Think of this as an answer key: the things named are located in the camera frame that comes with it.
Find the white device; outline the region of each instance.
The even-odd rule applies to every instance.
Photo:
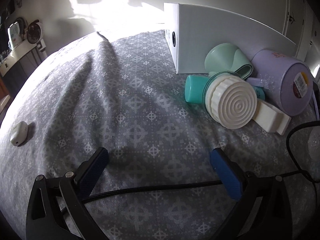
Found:
[[[11,49],[14,49],[19,43],[22,42],[22,38],[20,36],[20,27],[19,23],[15,22],[10,25],[8,28],[8,36],[9,36],[9,44]]]
[[[13,128],[10,141],[14,146],[19,146],[26,140],[27,134],[28,125],[25,121],[22,121]]]

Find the gray patterned bedsheet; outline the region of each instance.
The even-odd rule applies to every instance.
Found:
[[[0,209],[25,239],[25,216],[35,177],[58,177],[100,146],[110,163],[93,193],[218,179],[209,152],[229,158],[258,176],[295,169],[285,136],[255,122],[227,130],[201,106],[184,100],[186,75],[176,75],[164,31],[113,43],[92,33],[49,56],[30,76],[0,128]],[[30,124],[27,142],[11,145],[10,131]],[[289,129],[315,120],[311,107]],[[319,177],[309,158],[308,130],[293,136],[301,166]],[[294,233],[315,209],[313,187],[302,176],[285,179]],[[235,202],[222,185],[118,195],[87,204],[110,239],[208,239]],[[68,221],[72,231],[75,227]]]

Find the blue clamp pad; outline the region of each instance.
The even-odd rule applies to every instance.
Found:
[[[230,161],[221,148],[215,148],[210,153],[210,163],[226,188],[228,195],[239,201],[246,183],[244,172],[239,165]]]

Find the mint green container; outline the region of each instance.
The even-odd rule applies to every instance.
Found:
[[[201,104],[202,93],[209,77],[189,75],[184,88],[184,98],[188,103]]]
[[[223,43],[215,46],[204,60],[204,67],[209,76],[223,71],[237,73],[242,79],[246,79],[252,73],[251,62],[243,52],[231,43]]]

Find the barcode label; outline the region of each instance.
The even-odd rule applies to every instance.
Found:
[[[295,79],[294,79],[294,84],[298,90],[298,98],[303,98],[306,93],[308,92],[308,86],[307,86],[307,83],[305,81],[305,79],[303,78],[303,75],[301,74],[301,72],[299,72]]]

